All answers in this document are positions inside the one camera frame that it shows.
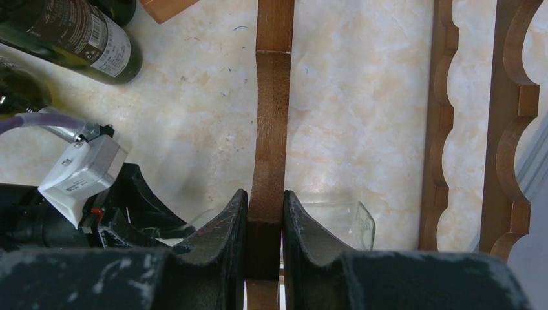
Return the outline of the clear glass bottle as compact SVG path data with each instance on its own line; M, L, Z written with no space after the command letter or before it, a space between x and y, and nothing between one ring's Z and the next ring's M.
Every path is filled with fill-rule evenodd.
M301 196L304 210L334 236L359 251L374 246L375 222L365 206L343 196Z

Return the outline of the wooden wine rack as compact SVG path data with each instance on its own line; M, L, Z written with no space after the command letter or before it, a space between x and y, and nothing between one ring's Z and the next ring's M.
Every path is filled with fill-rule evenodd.
M523 65L523 46L540 1L498 1L479 253L507 265L515 243L529 233L531 203L521 190L516 148L538 115L540 87ZM255 59L257 140L247 217L246 288L249 309L279 308L284 276L283 217L290 103L293 1L259 1ZM443 153L454 126L448 73L459 48L451 1L434 3L419 247L439 252L437 230L448 207Z

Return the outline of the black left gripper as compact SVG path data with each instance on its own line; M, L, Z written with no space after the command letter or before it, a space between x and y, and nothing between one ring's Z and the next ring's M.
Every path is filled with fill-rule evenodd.
M1 184L1 250L162 247L196 231L152 192L137 164L124 163L114 185L89 198L73 226L36 186Z

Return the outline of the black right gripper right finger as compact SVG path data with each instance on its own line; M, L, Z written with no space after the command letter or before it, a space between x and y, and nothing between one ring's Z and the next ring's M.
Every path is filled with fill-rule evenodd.
M487 254L358 251L284 193L288 309L530 309L517 279Z

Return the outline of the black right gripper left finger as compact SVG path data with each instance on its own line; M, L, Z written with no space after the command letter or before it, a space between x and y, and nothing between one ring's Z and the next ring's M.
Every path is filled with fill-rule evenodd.
M248 196L177 246L29 249L1 259L2 309L242 309Z

